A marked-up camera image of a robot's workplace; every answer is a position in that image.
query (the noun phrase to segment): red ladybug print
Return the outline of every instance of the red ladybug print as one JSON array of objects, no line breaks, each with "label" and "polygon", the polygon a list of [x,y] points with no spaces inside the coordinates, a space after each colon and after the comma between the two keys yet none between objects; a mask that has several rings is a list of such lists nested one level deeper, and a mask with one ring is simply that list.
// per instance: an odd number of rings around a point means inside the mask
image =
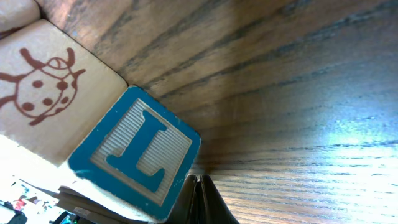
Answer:
[{"label": "red ladybug print", "polygon": [[0,72],[0,80],[16,84],[13,95],[0,98],[0,108],[14,102],[19,112],[33,119],[29,124],[34,126],[70,105],[77,93],[77,79],[86,70],[72,72],[75,64],[72,48],[67,48],[68,60],[53,57],[47,63],[33,59],[26,48],[19,52],[33,70],[22,75]]}]

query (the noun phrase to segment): wood grain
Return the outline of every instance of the wood grain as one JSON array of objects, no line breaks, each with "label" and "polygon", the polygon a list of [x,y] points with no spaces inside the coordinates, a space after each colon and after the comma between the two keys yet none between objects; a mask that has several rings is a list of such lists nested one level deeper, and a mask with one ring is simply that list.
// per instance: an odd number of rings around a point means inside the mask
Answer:
[{"label": "wood grain", "polygon": [[241,223],[398,223],[398,1],[38,2],[198,130]]}]

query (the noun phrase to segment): ladybug antenna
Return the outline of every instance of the ladybug antenna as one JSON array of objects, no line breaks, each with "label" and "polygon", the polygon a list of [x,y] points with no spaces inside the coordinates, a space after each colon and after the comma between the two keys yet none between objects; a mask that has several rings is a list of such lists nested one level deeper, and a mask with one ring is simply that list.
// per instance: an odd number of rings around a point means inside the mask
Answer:
[{"label": "ladybug antenna", "polygon": [[42,67],[45,66],[44,63],[38,61],[38,60],[34,60],[32,58],[32,56],[30,55],[29,51],[26,48],[22,48],[19,50],[19,52],[21,53],[21,55],[23,56],[23,58],[25,59],[25,61],[32,67],[36,68],[36,69],[40,69]]},{"label": "ladybug antenna", "polygon": [[70,47],[67,48],[67,52],[68,52],[67,65],[68,67],[71,67],[72,65],[75,64],[75,52]]}]

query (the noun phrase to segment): wooden block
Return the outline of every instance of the wooden block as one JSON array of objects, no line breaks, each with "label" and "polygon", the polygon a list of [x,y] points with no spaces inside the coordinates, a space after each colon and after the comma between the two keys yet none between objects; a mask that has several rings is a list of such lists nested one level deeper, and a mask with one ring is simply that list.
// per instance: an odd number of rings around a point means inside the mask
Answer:
[{"label": "wooden block", "polygon": [[164,222],[199,147],[191,127],[131,86],[69,158],[85,180],[70,187],[127,218]]},{"label": "wooden block", "polygon": [[0,1],[0,39],[40,19],[39,7],[33,0]]},{"label": "wooden block", "polygon": [[0,40],[0,57],[0,134],[55,166],[127,88],[118,74],[45,20]]}]

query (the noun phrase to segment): ladybug spot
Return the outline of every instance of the ladybug spot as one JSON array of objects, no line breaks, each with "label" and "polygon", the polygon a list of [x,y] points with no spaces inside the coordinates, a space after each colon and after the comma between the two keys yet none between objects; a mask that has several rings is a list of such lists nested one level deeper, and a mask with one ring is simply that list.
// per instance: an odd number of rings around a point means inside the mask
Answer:
[{"label": "ladybug spot", "polygon": [[46,106],[50,106],[52,104],[52,100],[50,98],[46,98],[43,100],[43,104]]},{"label": "ladybug spot", "polygon": [[68,88],[68,83],[65,81],[60,81],[57,83],[57,88],[59,90],[66,90]]},{"label": "ladybug spot", "polygon": [[32,86],[33,86],[34,88],[40,88],[40,87],[43,86],[43,82],[40,81],[40,80],[36,80],[36,81],[32,82]]},{"label": "ladybug spot", "polygon": [[32,111],[32,110],[35,108],[35,105],[33,105],[33,103],[27,102],[27,103],[24,103],[24,104],[22,105],[22,108],[23,108],[24,110],[26,110],[26,111]]},{"label": "ladybug spot", "polygon": [[62,103],[62,104],[67,103],[68,100],[69,100],[69,97],[66,96],[66,97],[64,97],[64,98],[61,100],[61,103]]},{"label": "ladybug spot", "polygon": [[76,80],[72,81],[72,87],[73,87],[74,89],[77,89]]},{"label": "ladybug spot", "polygon": [[61,111],[63,111],[63,108],[57,108],[57,109],[55,109],[55,113],[59,113],[59,112],[61,112]]}]

